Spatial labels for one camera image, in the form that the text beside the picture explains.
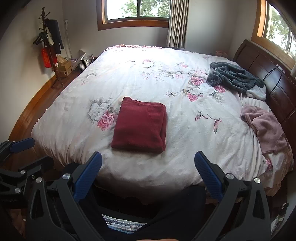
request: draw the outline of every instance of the glass pane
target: glass pane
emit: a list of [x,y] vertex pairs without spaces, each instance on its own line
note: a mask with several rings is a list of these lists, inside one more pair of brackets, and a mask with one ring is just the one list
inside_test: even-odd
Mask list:
[[137,0],[107,0],[108,19],[137,16]]
[[270,9],[270,29],[267,31],[266,38],[281,48],[286,49],[289,37],[289,27],[273,6],[270,6]]
[[296,39],[293,36],[291,48],[290,48],[290,53],[293,55],[294,58],[296,58]]
[[141,0],[142,17],[168,18],[170,15],[170,0]]

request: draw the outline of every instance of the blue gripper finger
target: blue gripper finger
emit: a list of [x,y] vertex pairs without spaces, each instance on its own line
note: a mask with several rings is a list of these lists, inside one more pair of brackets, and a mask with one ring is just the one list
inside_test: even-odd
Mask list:
[[86,163],[86,167],[80,177],[74,183],[73,198],[76,202],[84,199],[92,183],[94,182],[103,163],[100,152],[95,152]]
[[209,160],[201,152],[197,152],[194,157],[195,167],[201,175],[211,197],[217,199],[219,202],[223,199],[223,185],[210,166]]
[[10,148],[11,153],[19,153],[21,151],[27,150],[35,145],[35,140],[33,138],[27,138],[18,142],[14,142]]

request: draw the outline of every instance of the wooden coat stand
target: wooden coat stand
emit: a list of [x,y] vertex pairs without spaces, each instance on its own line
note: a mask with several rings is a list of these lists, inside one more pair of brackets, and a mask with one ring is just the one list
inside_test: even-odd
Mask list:
[[42,19],[42,23],[43,23],[43,28],[40,28],[40,30],[43,30],[43,34],[42,36],[44,37],[43,40],[44,40],[44,47],[46,48],[46,51],[47,51],[47,54],[48,54],[48,57],[49,57],[49,61],[50,61],[50,64],[54,70],[54,73],[56,75],[56,80],[54,81],[54,83],[52,84],[52,88],[54,86],[54,84],[59,81],[62,85],[62,87],[64,87],[64,84],[63,82],[61,81],[61,78],[59,76],[59,73],[57,71],[57,67],[55,66],[54,64],[54,61],[53,61],[53,57],[52,57],[52,53],[50,51],[50,44],[49,44],[49,41],[48,41],[48,36],[47,36],[47,31],[46,31],[46,27],[45,27],[45,17],[50,14],[50,12],[48,14],[45,14],[45,7],[42,8],[42,13],[41,13],[41,17],[39,19]]

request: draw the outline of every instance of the wooden baseboard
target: wooden baseboard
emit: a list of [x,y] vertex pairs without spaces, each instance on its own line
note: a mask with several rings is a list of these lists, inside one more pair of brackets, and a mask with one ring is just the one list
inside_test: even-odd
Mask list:
[[36,106],[40,98],[45,94],[45,92],[49,88],[51,88],[55,80],[56,80],[56,76],[54,75],[41,87],[41,89],[34,95],[31,101],[27,104],[26,108],[18,118],[17,122],[15,123],[10,133],[10,136],[9,136],[10,141],[18,141],[22,138],[22,136],[24,135],[24,132],[26,131],[28,125],[30,124],[34,107]]

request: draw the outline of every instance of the red knit sweater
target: red knit sweater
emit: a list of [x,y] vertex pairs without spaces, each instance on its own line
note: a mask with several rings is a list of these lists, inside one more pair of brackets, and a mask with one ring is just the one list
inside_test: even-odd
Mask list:
[[165,150],[165,132],[165,105],[124,97],[111,147],[160,154]]

